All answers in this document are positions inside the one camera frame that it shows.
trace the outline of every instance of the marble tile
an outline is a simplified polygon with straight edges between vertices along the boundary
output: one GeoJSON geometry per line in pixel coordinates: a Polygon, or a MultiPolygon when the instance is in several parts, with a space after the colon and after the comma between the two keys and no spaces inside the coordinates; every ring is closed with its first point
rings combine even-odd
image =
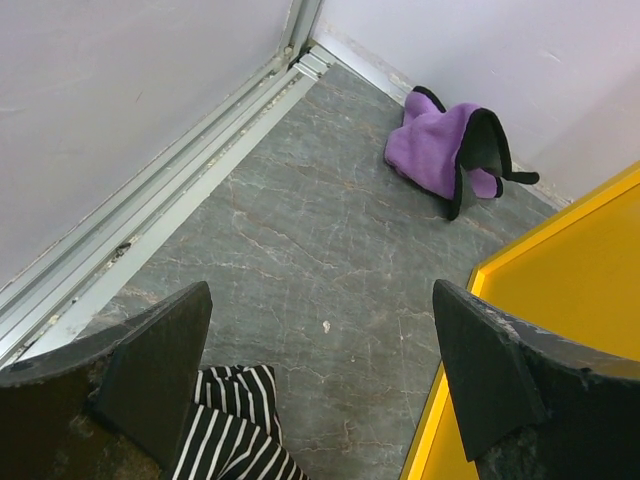
{"type": "Polygon", "coordinates": [[[333,67],[85,333],[206,280],[203,364],[276,368],[285,444],[308,474],[397,478],[439,363],[433,282],[464,285],[553,213],[507,185],[444,220],[382,161],[401,114],[333,67]]]}

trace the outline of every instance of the yellow frame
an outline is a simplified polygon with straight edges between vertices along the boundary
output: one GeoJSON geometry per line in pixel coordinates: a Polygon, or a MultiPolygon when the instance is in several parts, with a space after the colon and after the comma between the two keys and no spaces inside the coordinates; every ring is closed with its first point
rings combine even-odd
{"type": "MultiPolygon", "coordinates": [[[[636,162],[578,202],[557,213],[478,265],[471,273],[468,289],[474,295],[478,295],[482,291],[487,275],[638,184],[640,184],[640,162],[636,162]]],[[[422,480],[448,397],[449,384],[441,363],[409,449],[402,475],[400,476],[401,480],[422,480]]]]}

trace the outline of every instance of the striped fabric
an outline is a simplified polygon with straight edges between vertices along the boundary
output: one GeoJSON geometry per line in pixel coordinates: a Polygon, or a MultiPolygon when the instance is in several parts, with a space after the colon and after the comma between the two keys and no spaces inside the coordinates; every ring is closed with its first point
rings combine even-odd
{"type": "Polygon", "coordinates": [[[282,447],[273,368],[200,370],[172,480],[309,480],[282,447]]]}

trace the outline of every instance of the yellow box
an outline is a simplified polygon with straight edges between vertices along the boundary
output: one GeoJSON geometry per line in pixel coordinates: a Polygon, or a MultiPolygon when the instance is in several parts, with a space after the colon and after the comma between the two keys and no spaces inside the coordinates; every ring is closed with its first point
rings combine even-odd
{"type": "MultiPolygon", "coordinates": [[[[640,361],[640,162],[479,265],[469,289],[547,330],[640,361]]],[[[442,364],[401,479],[477,480],[442,364]]]]}

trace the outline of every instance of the purple cloth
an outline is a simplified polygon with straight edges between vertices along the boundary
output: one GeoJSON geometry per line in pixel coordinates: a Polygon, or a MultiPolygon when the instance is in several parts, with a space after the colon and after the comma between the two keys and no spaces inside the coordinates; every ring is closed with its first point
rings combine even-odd
{"type": "Polygon", "coordinates": [[[507,139],[493,112],[472,103],[447,111],[423,87],[407,96],[402,127],[389,136],[385,159],[401,176],[451,200],[452,220],[460,210],[463,175],[480,198],[502,194],[500,176],[522,183],[538,179],[512,173],[507,139]]]}

